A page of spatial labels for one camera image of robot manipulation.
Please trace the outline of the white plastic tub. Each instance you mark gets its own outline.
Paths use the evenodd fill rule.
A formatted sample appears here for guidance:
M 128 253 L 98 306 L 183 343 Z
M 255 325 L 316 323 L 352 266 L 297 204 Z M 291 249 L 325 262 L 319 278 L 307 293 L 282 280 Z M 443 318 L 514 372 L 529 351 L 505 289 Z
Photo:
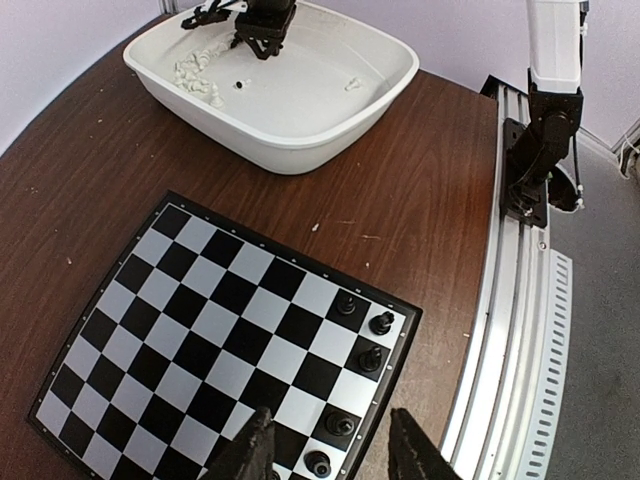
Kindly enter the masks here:
M 144 88 L 196 130 L 259 167 L 298 175 L 321 167 L 364 135 L 415 76 L 404 42 L 356 19 L 301 1 L 280 54 L 259 60 L 234 45 L 230 23 L 191 31 L 175 15 L 139 35 L 123 59 Z M 225 104 L 173 83 L 174 64 L 218 42 L 229 45 L 204 70 Z M 250 84 L 241 90 L 239 80 Z

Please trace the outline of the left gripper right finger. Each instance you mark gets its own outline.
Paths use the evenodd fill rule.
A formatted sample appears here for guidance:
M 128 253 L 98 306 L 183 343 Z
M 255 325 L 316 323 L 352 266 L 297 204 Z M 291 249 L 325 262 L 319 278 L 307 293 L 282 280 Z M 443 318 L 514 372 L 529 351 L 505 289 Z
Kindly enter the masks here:
M 395 480 L 461 480 L 405 408 L 390 412 L 388 476 Z

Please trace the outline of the pile of white chess pieces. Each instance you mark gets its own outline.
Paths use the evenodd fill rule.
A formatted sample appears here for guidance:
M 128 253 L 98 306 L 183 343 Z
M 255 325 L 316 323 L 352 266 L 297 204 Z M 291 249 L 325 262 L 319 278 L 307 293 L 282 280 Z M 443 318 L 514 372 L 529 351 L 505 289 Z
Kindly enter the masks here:
M 207 80 L 203 73 L 213 60 L 228 49 L 228 44 L 218 42 L 211 48 L 192 51 L 185 59 L 174 64 L 174 85 L 187 93 L 209 95 L 209 104 L 221 109 L 225 101 L 220 95 L 219 88 L 215 81 Z

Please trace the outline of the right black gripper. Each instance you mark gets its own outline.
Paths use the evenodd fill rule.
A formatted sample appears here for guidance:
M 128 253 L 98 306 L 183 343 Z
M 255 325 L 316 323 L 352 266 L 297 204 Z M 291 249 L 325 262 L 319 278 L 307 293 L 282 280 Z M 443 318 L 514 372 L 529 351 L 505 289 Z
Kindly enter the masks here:
M 278 56 L 296 13 L 295 0 L 249 0 L 235 19 L 234 42 L 246 43 L 259 60 Z

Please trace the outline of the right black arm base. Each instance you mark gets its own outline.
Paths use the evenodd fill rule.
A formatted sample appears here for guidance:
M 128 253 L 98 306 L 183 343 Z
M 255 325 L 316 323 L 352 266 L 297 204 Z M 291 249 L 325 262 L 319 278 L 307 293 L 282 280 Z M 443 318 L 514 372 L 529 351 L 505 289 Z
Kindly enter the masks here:
M 500 211 L 527 226 L 548 225 L 547 184 L 535 167 L 543 144 L 529 126 L 507 118 L 502 127 Z

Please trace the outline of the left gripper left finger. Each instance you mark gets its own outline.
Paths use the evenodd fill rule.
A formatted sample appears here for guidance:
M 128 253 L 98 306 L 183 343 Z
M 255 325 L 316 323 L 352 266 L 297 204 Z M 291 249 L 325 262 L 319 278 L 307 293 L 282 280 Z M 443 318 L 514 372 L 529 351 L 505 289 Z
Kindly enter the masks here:
M 201 479 L 277 479 L 275 423 L 267 407 L 259 407 L 217 458 L 206 466 Z

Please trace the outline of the black and grey chessboard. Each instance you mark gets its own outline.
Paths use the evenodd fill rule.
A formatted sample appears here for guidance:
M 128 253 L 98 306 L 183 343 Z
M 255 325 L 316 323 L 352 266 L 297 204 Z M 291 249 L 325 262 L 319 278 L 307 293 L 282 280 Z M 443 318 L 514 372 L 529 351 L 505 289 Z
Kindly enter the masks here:
M 356 310 L 336 310 L 349 294 Z M 391 311 L 386 335 L 369 329 Z M 29 411 L 92 479 L 199 479 L 259 407 L 278 479 L 352 479 L 415 337 L 420 308 L 167 193 L 119 255 Z M 383 350 L 381 369 L 358 357 Z M 333 412 L 350 436 L 325 426 Z

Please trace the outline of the black chess piece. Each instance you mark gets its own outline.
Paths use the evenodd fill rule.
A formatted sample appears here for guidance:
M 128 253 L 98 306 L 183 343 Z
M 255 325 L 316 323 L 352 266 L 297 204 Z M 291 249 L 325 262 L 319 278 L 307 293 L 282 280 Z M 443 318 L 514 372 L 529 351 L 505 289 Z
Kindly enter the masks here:
M 380 346 L 373 346 L 358 357 L 359 369 L 363 373 L 373 374 L 381 369 L 383 350 Z
M 356 310 L 355 298 L 349 294 L 336 298 L 336 310 L 340 315 L 351 315 Z
M 353 434 L 356 423 L 347 414 L 343 414 L 341 412 L 333 412 L 327 417 L 325 426 L 330 434 L 334 436 L 344 437 Z
M 385 311 L 374 316 L 368 326 L 373 334 L 382 336 L 390 332 L 394 321 L 395 315 L 391 311 Z
M 319 450 L 308 452 L 304 456 L 304 463 L 307 470 L 317 478 L 327 478 L 332 472 L 329 456 Z

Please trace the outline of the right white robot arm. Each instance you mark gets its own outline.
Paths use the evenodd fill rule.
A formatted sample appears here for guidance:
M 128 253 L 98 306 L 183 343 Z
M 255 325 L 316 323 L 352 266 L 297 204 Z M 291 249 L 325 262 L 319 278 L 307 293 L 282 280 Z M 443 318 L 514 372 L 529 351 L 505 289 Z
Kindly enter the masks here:
M 506 198 L 524 202 L 546 186 L 549 202 L 571 211 L 583 204 L 580 179 L 557 166 L 573 153 L 584 96 L 581 90 L 587 1 L 529 1 L 528 102 L 530 122 L 505 154 Z

